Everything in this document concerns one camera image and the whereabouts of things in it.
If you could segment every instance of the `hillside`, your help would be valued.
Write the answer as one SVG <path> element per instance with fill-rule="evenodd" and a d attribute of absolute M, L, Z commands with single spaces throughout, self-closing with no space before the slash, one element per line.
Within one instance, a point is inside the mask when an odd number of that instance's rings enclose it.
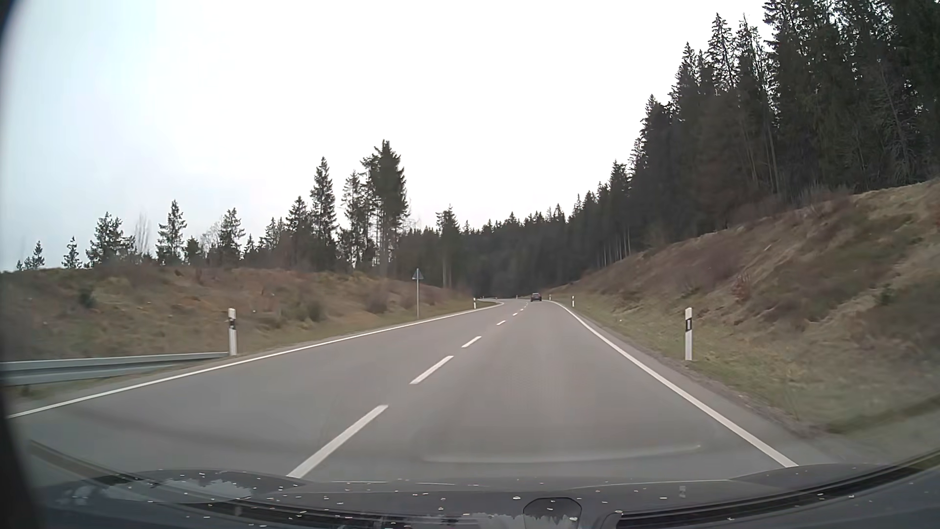
<path fill-rule="evenodd" d="M 552 291 L 637 345 L 806 429 L 935 448 L 940 182 L 840 197 L 653 248 Z"/>
<path fill-rule="evenodd" d="M 254 268 L 116 265 L 0 276 L 5 360 L 227 350 L 315 340 L 415 318 L 415 284 Z M 421 316 L 473 307 L 470 296 L 421 286 Z"/>

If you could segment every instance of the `road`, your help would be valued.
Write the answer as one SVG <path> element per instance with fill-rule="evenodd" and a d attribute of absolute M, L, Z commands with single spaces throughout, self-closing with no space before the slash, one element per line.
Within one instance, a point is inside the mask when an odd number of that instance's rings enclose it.
<path fill-rule="evenodd" d="M 12 421 L 21 441 L 122 472 L 662 481 L 832 460 L 562 305 L 503 301 L 97 387 Z M 27 460 L 38 484 L 63 479 Z"/>

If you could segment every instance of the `metal guardrail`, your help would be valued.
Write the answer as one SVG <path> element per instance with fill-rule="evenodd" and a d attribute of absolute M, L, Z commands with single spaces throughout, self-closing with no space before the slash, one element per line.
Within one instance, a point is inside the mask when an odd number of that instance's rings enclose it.
<path fill-rule="evenodd" d="M 165 367 L 196 361 L 221 359 L 221 353 L 177 353 L 134 357 L 108 357 L 91 359 L 58 359 L 0 362 L 0 377 L 8 386 L 25 386 L 47 382 L 84 380 L 87 378 L 136 375 Z"/>

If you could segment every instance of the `overcast sky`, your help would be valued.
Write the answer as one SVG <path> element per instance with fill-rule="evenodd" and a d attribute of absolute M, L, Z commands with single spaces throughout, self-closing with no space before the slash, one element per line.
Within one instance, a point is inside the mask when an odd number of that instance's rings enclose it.
<path fill-rule="evenodd" d="M 237 207 L 257 236 L 321 156 L 338 198 L 383 139 L 420 224 L 568 213 L 684 44 L 761 4 L 27 0 L 2 49 L 0 268 L 37 240 L 58 265 L 72 236 L 84 259 L 105 211 L 155 240 L 173 199 L 187 235 Z"/>

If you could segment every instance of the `solid white edge line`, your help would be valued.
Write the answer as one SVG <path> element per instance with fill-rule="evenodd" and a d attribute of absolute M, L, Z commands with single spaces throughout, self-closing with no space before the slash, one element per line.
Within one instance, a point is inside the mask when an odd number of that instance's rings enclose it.
<path fill-rule="evenodd" d="M 461 345 L 461 349 L 466 348 L 466 347 L 469 347 L 470 345 L 473 345 L 473 342 L 479 340 L 480 338 L 482 338 L 482 336 L 478 336 L 478 337 L 474 338 L 473 340 L 467 342 L 466 344 Z"/>
<path fill-rule="evenodd" d="M 437 371 L 437 368 L 439 368 L 439 367 L 441 367 L 442 365 L 446 364 L 447 361 L 449 361 L 449 360 L 452 359 L 452 358 L 454 358 L 453 355 L 450 355 L 450 356 L 447 356 L 447 357 L 443 357 L 443 358 L 441 359 L 441 361 L 435 363 L 433 366 L 429 367 L 427 371 L 425 371 L 424 373 L 418 375 L 417 377 L 415 377 L 414 380 L 412 380 L 411 382 L 408 382 L 408 383 L 409 383 L 409 384 L 417 384 L 417 383 L 420 382 L 421 380 L 424 380 L 425 378 L 430 377 L 430 376 L 431 376 L 431 373 Z"/>
<path fill-rule="evenodd" d="M 372 419 L 375 419 L 379 416 L 380 413 L 385 411 L 388 408 L 387 404 L 382 404 L 376 406 L 372 411 L 364 415 L 361 419 L 352 423 L 352 425 L 345 430 L 343 433 L 337 435 L 333 438 L 332 441 L 327 442 L 324 446 L 314 452 L 313 456 L 308 457 L 303 463 L 297 465 L 297 468 L 288 473 L 288 477 L 302 478 L 307 475 L 310 471 L 316 468 L 317 465 L 323 463 L 323 460 L 326 459 L 330 454 L 333 454 L 337 448 L 342 446 L 342 444 L 354 436 L 356 432 L 366 427 Z"/>
<path fill-rule="evenodd" d="M 93 394 L 91 394 L 91 395 L 85 395 L 85 396 L 73 398 L 73 399 L 71 399 L 71 400 L 66 400 L 66 401 L 62 401 L 62 402 L 56 402 L 56 403 L 50 404 L 50 405 L 48 405 L 48 406 L 41 406 L 41 407 L 39 407 L 39 408 L 27 409 L 27 410 L 24 410 L 24 411 L 19 411 L 19 412 L 17 412 L 17 413 L 12 413 L 12 414 L 8 415 L 7 418 L 8 418 L 8 419 L 15 419 L 15 418 L 17 418 L 17 417 L 23 417 L 24 415 L 31 415 L 31 414 L 33 414 L 33 413 L 39 413 L 40 411 L 46 411 L 47 409 L 61 408 L 61 407 L 63 407 L 63 406 L 68 406 L 69 404 L 77 404 L 77 403 L 79 403 L 79 402 L 85 402 L 86 400 L 91 400 L 91 399 L 93 399 L 93 398 L 103 397 L 103 396 L 107 396 L 107 395 L 113 395 L 113 394 L 115 394 L 115 393 L 127 392 L 127 391 L 129 391 L 129 390 L 135 390 L 135 389 L 137 389 L 137 388 L 144 388 L 144 387 L 147 387 L 147 386 L 152 386 L 153 384 L 159 384 L 160 382 L 167 382 L 167 381 L 169 381 L 169 380 L 176 380 L 177 378 L 185 378 L 185 377 L 191 377 L 191 376 L 193 376 L 193 375 L 199 375 L 199 374 L 202 374 L 202 373 L 209 373 L 209 371 L 215 371 L 215 370 L 217 370 L 217 369 L 224 369 L 224 368 L 226 368 L 226 367 L 231 367 L 231 366 L 233 366 L 233 365 L 239 365 L 239 364 L 243 364 L 243 363 L 248 363 L 248 362 L 250 362 L 250 361 L 259 361 L 259 360 L 269 359 L 269 358 L 271 358 L 271 357 L 276 357 L 276 356 L 280 356 L 280 355 L 286 355 L 286 354 L 288 354 L 288 353 L 295 353 L 295 352 L 297 352 L 297 351 L 303 351 L 304 349 L 312 349 L 312 348 L 314 348 L 314 347 L 320 347 L 321 345 L 336 344 L 336 343 L 338 343 L 338 342 L 345 342 L 346 340 L 352 340 L 353 338 L 360 338 L 360 337 L 362 337 L 362 336 L 369 336 L 369 335 L 371 335 L 371 334 L 378 334 L 378 333 L 380 333 L 380 332 L 387 332 L 387 331 L 389 331 L 389 330 L 404 329 L 404 328 L 406 328 L 406 327 L 411 327 L 411 326 L 413 326 L 413 325 L 421 325 L 421 324 L 423 324 L 423 323 L 430 323 L 430 322 L 432 322 L 432 321 L 437 321 L 437 320 L 443 320 L 443 319 L 447 319 L 447 318 L 452 318 L 452 317 L 454 317 L 454 316 L 460 316 L 460 315 L 462 315 L 462 314 L 478 313 L 479 311 L 486 311 L 487 309 L 493 309 L 493 308 L 499 307 L 500 305 L 503 304 L 501 301 L 496 301 L 495 303 L 496 303 L 495 305 L 490 305 L 489 307 L 481 307 L 481 308 L 479 308 L 479 309 L 470 309 L 470 310 L 468 310 L 468 311 L 462 311 L 462 312 L 459 312 L 459 313 L 445 314 L 445 315 L 443 315 L 443 316 L 437 316 L 436 318 L 431 318 L 431 319 L 428 319 L 428 320 L 420 320 L 420 321 L 415 321 L 415 322 L 411 322 L 411 323 L 406 323 L 406 324 L 404 324 L 404 325 L 398 325 L 398 326 L 395 326 L 395 327 L 390 327 L 390 328 L 388 328 L 388 329 L 370 330 L 370 331 L 368 331 L 368 332 L 363 332 L 363 333 L 361 333 L 361 334 L 354 334 L 353 336 L 344 336 L 344 337 L 342 337 L 342 338 L 336 338 L 335 340 L 329 340 L 329 341 L 327 341 L 327 342 L 320 342 L 319 344 L 304 345 L 303 347 L 296 347 L 296 348 L 294 348 L 294 349 L 288 349 L 288 350 L 286 350 L 286 351 L 277 351 L 277 352 L 274 352 L 274 353 L 269 353 L 269 354 L 267 354 L 267 355 L 261 355 L 261 356 L 258 356 L 258 357 L 252 357 L 252 358 L 250 358 L 250 359 L 244 359 L 244 360 L 240 360 L 240 361 L 234 361 L 234 362 L 229 362 L 229 363 L 223 363 L 223 364 L 221 364 L 221 365 L 214 365 L 213 367 L 207 367 L 207 368 L 205 368 L 205 369 L 199 369 L 199 370 L 197 370 L 197 371 L 191 371 L 191 372 L 189 372 L 189 373 L 180 373 L 179 375 L 174 375 L 174 376 L 172 376 L 172 377 L 158 378 L 158 379 L 156 379 L 156 380 L 149 380 L 149 381 L 147 381 L 147 382 L 141 382 L 140 384 L 133 384 L 132 386 L 125 386 L 125 387 L 123 387 L 123 388 L 115 388 L 114 390 L 109 390 L 109 391 L 107 391 L 107 392 L 93 393 Z"/>
<path fill-rule="evenodd" d="M 636 367 L 639 367 L 640 369 L 642 369 L 643 371 L 645 371 L 648 375 L 650 375 L 651 377 L 655 378 L 658 382 L 660 382 L 661 384 L 663 384 L 664 386 L 666 386 L 667 388 L 669 388 L 670 390 L 672 390 L 673 392 L 675 392 L 676 394 L 678 394 L 680 397 L 682 397 L 682 398 L 684 398 L 685 400 L 687 400 L 689 403 L 691 403 L 691 404 L 692 404 L 693 406 L 695 406 L 696 408 L 701 409 L 702 411 L 704 411 L 705 413 L 707 413 L 710 417 L 712 417 L 713 419 L 715 419 L 715 420 L 716 420 L 718 423 L 720 423 L 722 426 L 724 426 L 725 428 L 727 428 L 727 429 L 731 430 L 732 432 L 734 432 L 735 434 L 737 434 L 737 436 L 740 437 L 741 439 L 743 439 L 743 440 L 745 440 L 745 441 L 751 443 L 751 445 L 753 445 L 753 446 L 754 446 L 755 448 L 757 448 L 758 450 L 762 451 L 764 454 L 766 454 L 766 455 L 769 456 L 771 459 L 773 459 L 774 461 L 776 461 L 777 463 L 779 463 L 781 466 L 783 466 L 783 467 L 798 467 L 798 466 L 799 466 L 798 464 L 796 464 L 795 461 L 793 461 L 793 460 L 790 459 L 789 457 L 786 457 L 786 456 L 784 456 L 783 454 L 781 454 L 780 452 L 778 452 L 773 446 L 767 444 L 767 443 L 764 442 L 764 441 L 761 441 L 760 439 L 758 439 L 757 437 L 755 437 L 752 433 L 748 432 L 748 431 L 745 430 L 744 428 L 741 428 L 740 426 L 738 426 L 738 425 L 736 425 L 735 423 L 733 423 L 728 417 L 725 417 L 725 416 L 722 415 L 721 413 L 718 413 L 717 411 L 715 411 L 714 409 L 712 409 L 712 407 L 708 406 L 708 405 L 705 404 L 704 402 L 698 400 L 697 398 L 695 398 L 694 396 L 692 396 L 691 394 L 689 394 L 686 390 L 684 390 L 684 389 L 680 388 L 679 386 L 673 384 L 672 382 L 670 382 L 669 380 L 667 380 L 665 377 L 663 377 L 663 376 L 660 375 L 659 373 L 656 373 L 655 371 L 653 371 L 652 369 L 650 369 L 649 367 L 647 367 L 646 364 L 644 364 L 643 362 L 637 360 L 633 355 L 631 355 L 630 353 L 628 353 L 628 352 L 624 351 L 623 349 L 621 349 L 620 347 L 618 347 L 617 344 L 614 344 L 614 343 L 611 342 L 610 340 L 607 340 L 600 332 L 594 330 L 594 328 L 592 328 L 590 325 L 588 325 L 587 323 L 585 323 L 584 320 L 582 320 L 580 317 L 578 317 L 577 314 L 573 313 L 573 312 L 571 311 L 571 309 L 569 309 L 568 307 L 565 307 L 564 305 L 562 305 L 561 303 L 558 303 L 557 301 L 553 301 L 553 303 L 555 303 L 557 306 L 561 307 L 561 308 L 564 309 L 565 311 L 568 311 L 568 314 L 574 316 L 574 319 L 578 320 L 578 323 L 580 323 L 581 325 L 583 325 L 583 326 L 585 327 L 585 329 L 591 331 L 591 332 L 594 334 L 594 336 L 597 336 L 598 338 L 600 338 L 601 340 L 603 340 L 603 342 L 604 342 L 605 344 L 610 345 L 615 351 L 617 351 L 617 352 L 619 352 L 621 355 L 623 355 L 624 358 L 626 358 L 627 360 L 633 362 L 633 363 L 636 365 Z"/>

